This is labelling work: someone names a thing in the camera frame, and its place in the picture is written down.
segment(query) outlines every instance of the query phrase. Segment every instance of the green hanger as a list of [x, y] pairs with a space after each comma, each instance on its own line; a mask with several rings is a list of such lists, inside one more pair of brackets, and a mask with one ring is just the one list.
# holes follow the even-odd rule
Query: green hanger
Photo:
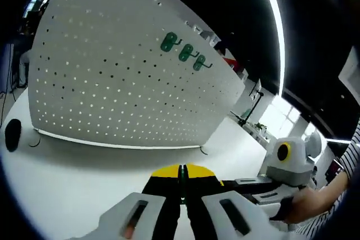
[[205, 60], [206, 60], [205, 56], [200, 55], [200, 56], [197, 58], [196, 62], [194, 63], [193, 69], [196, 70], [196, 71], [199, 71], [202, 66], [207, 67], [208, 69], [211, 68], [211, 67], [213, 66], [213, 64], [210, 64], [210, 66], [206, 66], [206, 65], [204, 64]]
[[179, 45], [182, 42], [182, 39], [180, 39], [178, 42], [176, 42], [177, 39], [178, 39], [178, 36], [175, 33], [169, 32], [165, 36], [165, 38], [160, 46], [161, 50], [163, 50], [164, 52], [170, 52], [170, 50], [173, 48], [174, 45]]
[[181, 50], [181, 53], [179, 55], [179, 60], [185, 62], [190, 56], [197, 57], [199, 55], [199, 52], [196, 52], [195, 55], [192, 55], [191, 53], [193, 50], [194, 47], [191, 44], [185, 45], [183, 50]]

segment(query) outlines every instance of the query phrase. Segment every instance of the white table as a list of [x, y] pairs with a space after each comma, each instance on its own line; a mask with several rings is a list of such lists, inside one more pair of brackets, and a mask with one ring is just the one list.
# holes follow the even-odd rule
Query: white table
[[270, 140], [260, 135], [259, 130], [255, 129], [249, 123], [246, 123], [242, 126], [242, 128], [245, 129], [258, 143], [260, 143], [262, 147], [266, 148], [270, 143]]
[[[13, 118], [22, 123], [17, 151], [4, 144], [4, 128]], [[41, 135], [36, 141], [28, 91], [19, 97], [0, 132], [1, 160], [10, 189], [30, 222], [45, 239], [81, 237], [98, 226], [102, 213], [131, 192], [141, 192], [151, 173], [172, 164], [193, 162], [218, 179], [257, 176], [266, 151], [241, 127], [225, 118], [206, 145], [197, 149], [127, 150], [88, 146]], [[182, 207], [176, 239], [193, 239]]]

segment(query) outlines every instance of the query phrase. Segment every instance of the black cable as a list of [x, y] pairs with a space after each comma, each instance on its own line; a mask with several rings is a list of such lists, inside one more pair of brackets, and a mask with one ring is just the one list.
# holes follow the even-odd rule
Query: black cable
[[38, 145], [40, 144], [40, 142], [41, 142], [40, 133], [39, 133], [39, 131], [38, 131], [38, 130], [36, 130], [36, 132], [37, 132], [37, 133], [38, 133], [38, 135], [39, 135], [39, 142], [38, 142], [37, 144], [35, 144], [34, 146], [29, 145], [30, 147], [36, 147], [36, 146], [38, 146]]
[[204, 155], [209, 155], [209, 154], [207, 154], [207, 153], [205, 153], [204, 151], [203, 151], [203, 147], [202, 146], [200, 146], [200, 151], [201, 151], [201, 153], [203, 153]]
[[16, 102], [16, 98], [15, 98], [15, 95], [14, 95], [14, 90], [12, 90], [12, 97], [13, 97], [13, 100]]
[[[10, 51], [9, 51], [9, 59], [11, 60], [11, 45], [10, 45]], [[4, 102], [2, 103], [2, 109], [1, 109], [0, 128], [2, 127], [2, 120], [3, 120], [3, 117], [4, 117], [4, 107], [5, 107], [5, 102], [6, 102], [6, 97], [7, 97], [7, 90], [8, 90], [8, 85], [9, 85], [9, 76], [10, 76], [10, 61], [9, 61], [8, 69], [7, 69], [5, 97], [4, 97]]]

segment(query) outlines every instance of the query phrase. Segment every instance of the black ceiling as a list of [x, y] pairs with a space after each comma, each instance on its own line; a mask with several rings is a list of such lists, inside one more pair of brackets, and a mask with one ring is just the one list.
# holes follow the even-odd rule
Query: black ceiling
[[[26, 1], [12, 0], [10, 7], [19, 12]], [[279, 45], [269, 0], [181, 1], [226, 42], [235, 58], [245, 64], [250, 78], [260, 78], [265, 88], [277, 93]], [[344, 7], [336, 7], [341, 0], [277, 1], [285, 36], [283, 97], [325, 136], [349, 139], [360, 109], [338, 80], [354, 44]]]

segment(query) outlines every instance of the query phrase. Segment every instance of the ceiling light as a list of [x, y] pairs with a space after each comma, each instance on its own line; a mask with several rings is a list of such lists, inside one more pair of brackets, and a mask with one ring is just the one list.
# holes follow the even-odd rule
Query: ceiling light
[[325, 139], [327, 140], [328, 142], [331, 142], [331, 143], [345, 143], [345, 144], [350, 144], [351, 141], [348, 141], [348, 140], [338, 140], [338, 139]]
[[280, 83], [279, 83], [279, 96], [282, 96], [282, 91], [284, 89], [284, 79], [285, 79], [285, 40], [284, 40], [284, 30], [282, 28], [282, 21], [280, 16], [280, 9], [276, 0], [269, 0], [272, 12], [274, 13], [275, 24], [277, 29], [277, 37], [279, 40], [280, 48]]

